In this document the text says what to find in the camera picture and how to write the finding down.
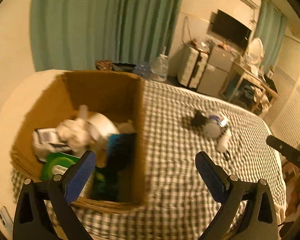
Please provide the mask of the person left hand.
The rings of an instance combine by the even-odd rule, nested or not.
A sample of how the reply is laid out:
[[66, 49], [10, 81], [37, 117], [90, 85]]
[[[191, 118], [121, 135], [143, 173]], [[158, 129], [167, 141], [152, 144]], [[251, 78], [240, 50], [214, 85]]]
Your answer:
[[300, 177], [296, 180], [295, 188], [291, 194], [291, 198], [285, 212], [286, 217], [295, 213], [299, 204], [300, 204]]

